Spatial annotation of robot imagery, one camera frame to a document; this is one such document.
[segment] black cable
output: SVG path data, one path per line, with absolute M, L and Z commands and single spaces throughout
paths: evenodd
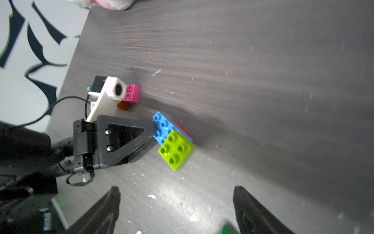
M 12 130 L 12 129 L 15 129 L 15 128 L 20 128 L 20 127 L 24 127 L 24 126 L 27 126 L 27 125 L 30 125 L 30 124 L 34 124 L 36 122 L 38 122 L 39 120 L 43 119 L 44 116 L 46 116 L 48 114 L 48 112 L 55 106 L 57 105 L 59 102 L 65 100 L 65 99 L 68 99 L 68 98 L 77 98 L 77 99 L 80 99 L 82 101 L 85 101 L 86 104 L 89 103 L 89 101 L 85 100 L 84 98 L 81 98 L 81 97 L 78 97 L 78 96 L 67 96 L 67 97 L 63 97 L 63 98 L 60 98 L 58 99 L 57 101 L 55 101 L 52 105 L 49 106 L 49 108 L 42 114 L 42 116 L 40 116 L 39 118 L 31 121 L 31 122 L 28 122 L 28 123 L 25 123 L 25 124 L 21 124 L 21 125 L 16 125 L 16 126 L 10 126 L 10 127 L 5 127 L 5 129 L 8 129 L 8 130 Z
M 66 177 L 66 180 L 65 182 L 68 184 L 68 185 L 71 185 L 71 186 L 74 186 L 74 187 L 80 187 L 80 186 L 85 186 L 85 185 L 88 185 L 89 183 L 91 183 L 93 180 L 94 180 L 94 177 L 95 177 L 95 172 L 94 171 L 89 171 L 90 173 L 90 179 L 87 180 L 86 182 L 82 181 L 82 182 L 78 182 L 78 183 L 70 183 L 69 179 L 75 175 L 76 173 L 72 173 L 70 174 L 68 177 Z
M 85 117 L 87 119 L 87 103 L 88 103 L 88 99 L 90 98 L 90 95 L 87 94 L 87 97 L 86 97 L 86 103 L 85 103 Z

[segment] lime green lego brick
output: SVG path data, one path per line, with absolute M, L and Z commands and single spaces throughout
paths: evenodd
M 176 171 L 186 164 L 195 150 L 196 147 L 181 133 L 171 131 L 166 141 L 159 148 L 159 154 Z

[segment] white wall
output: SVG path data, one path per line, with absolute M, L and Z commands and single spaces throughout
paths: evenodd
M 67 0 L 0 1 L 0 121 L 30 122 L 55 101 L 88 11 Z M 28 128 L 45 131 L 49 119 Z

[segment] wood grain surface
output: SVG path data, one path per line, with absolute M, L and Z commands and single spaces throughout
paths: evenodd
M 93 7 L 60 97 L 85 97 L 96 75 L 119 77 L 142 97 L 116 116 L 164 112 L 197 152 L 178 172 L 154 146 L 136 163 L 97 171 L 84 188 L 59 178 L 68 222 L 116 185 L 115 233 L 215 234 L 237 226 L 232 195 L 242 185 L 297 234 L 373 233 L 373 10 L 369 0 Z M 54 141 L 72 135 L 83 106 L 56 106 Z

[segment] black bracket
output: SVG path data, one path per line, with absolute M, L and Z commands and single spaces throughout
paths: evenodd
M 155 133 L 153 121 L 99 115 L 96 119 L 94 169 L 112 167 L 143 146 L 148 148 Z

